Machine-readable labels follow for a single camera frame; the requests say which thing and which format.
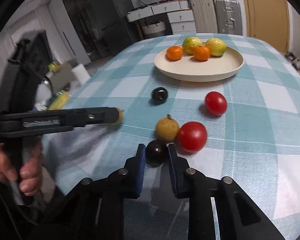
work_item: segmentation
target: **plate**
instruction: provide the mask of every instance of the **plate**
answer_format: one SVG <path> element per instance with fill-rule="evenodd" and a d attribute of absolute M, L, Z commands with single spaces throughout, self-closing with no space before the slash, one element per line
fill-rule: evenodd
<path fill-rule="evenodd" d="M 243 57 L 235 49 L 227 47 L 221 57 L 211 57 L 207 61 L 196 60 L 192 55 L 184 53 L 180 60 L 170 60 L 166 51 L 155 58 L 155 66 L 165 75 L 191 82 L 211 82 L 235 75 L 243 66 Z"/>

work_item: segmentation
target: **suitcase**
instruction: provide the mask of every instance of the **suitcase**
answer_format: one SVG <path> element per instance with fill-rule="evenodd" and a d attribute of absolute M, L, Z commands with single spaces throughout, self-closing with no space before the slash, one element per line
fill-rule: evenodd
<path fill-rule="evenodd" d="M 197 33 L 218 33 L 213 0 L 190 0 Z"/>
<path fill-rule="evenodd" d="M 236 0 L 214 0 L 219 33 L 242 35 L 240 4 Z"/>

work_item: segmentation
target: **orange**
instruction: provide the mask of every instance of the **orange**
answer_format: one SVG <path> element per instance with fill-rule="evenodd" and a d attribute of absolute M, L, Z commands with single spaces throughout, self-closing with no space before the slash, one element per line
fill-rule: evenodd
<path fill-rule="evenodd" d="M 179 60 L 183 56 L 183 50 L 179 46 L 172 46 L 167 49 L 166 55 L 169 59 Z"/>
<path fill-rule="evenodd" d="M 195 59 L 205 61 L 210 58 L 210 50 L 206 46 L 195 47 L 192 51 Z"/>

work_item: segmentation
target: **drawer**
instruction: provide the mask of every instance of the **drawer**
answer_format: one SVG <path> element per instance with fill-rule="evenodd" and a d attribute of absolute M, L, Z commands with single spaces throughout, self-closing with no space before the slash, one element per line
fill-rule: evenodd
<path fill-rule="evenodd" d="M 179 3 L 180 3 L 181 10 L 190 9 L 188 0 L 181 0 L 181 1 L 179 1 Z"/>
<path fill-rule="evenodd" d="M 171 23 L 194 21 L 192 10 L 168 13 L 168 18 Z"/>
<path fill-rule="evenodd" d="M 151 7 L 152 7 L 153 14 L 160 14 L 160 13 L 180 10 L 180 4 L 178 1 L 152 5 Z"/>
<path fill-rule="evenodd" d="M 189 35 L 196 35 L 197 32 L 196 31 L 185 31 L 185 32 L 173 32 L 173 35 L 175 34 L 189 34 Z"/>
<path fill-rule="evenodd" d="M 194 21 L 171 23 L 172 32 L 195 31 Z"/>
<path fill-rule="evenodd" d="M 151 16 L 151 15 L 153 15 L 153 12 L 152 12 L 151 7 L 148 6 L 148 7 L 144 7 L 142 9 L 139 9 L 139 10 L 129 12 L 127 14 L 127 18 L 128 18 L 129 22 L 134 22 L 136 20 L 146 18 L 146 17 Z"/>

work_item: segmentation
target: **blue checkered tablecloth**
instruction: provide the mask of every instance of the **blue checkered tablecloth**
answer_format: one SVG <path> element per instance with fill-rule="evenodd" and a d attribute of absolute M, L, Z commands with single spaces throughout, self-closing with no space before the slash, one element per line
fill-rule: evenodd
<path fill-rule="evenodd" d="M 205 148 L 194 155 L 178 153 L 206 176 L 234 178 L 285 239 L 295 240 L 300 234 L 300 76 L 263 41 L 225 34 L 197 37 L 221 38 L 241 52 L 244 66 L 226 80 L 183 82 L 159 72 L 154 59 L 185 35 L 137 42 L 98 70 L 66 106 L 118 107 L 125 111 L 123 124 L 46 135 L 45 165 L 68 193 L 84 177 L 101 179 L 121 168 L 139 143 L 154 139 L 155 124 L 166 114 L 180 126 L 198 121 L 208 131 Z M 152 106 L 151 91 L 160 86 L 169 98 Z M 200 111 L 209 91 L 228 101 L 220 118 Z M 125 202 L 125 238 L 187 239 L 188 208 L 187 199 L 174 198 L 166 165 L 146 168 L 141 198 Z"/>

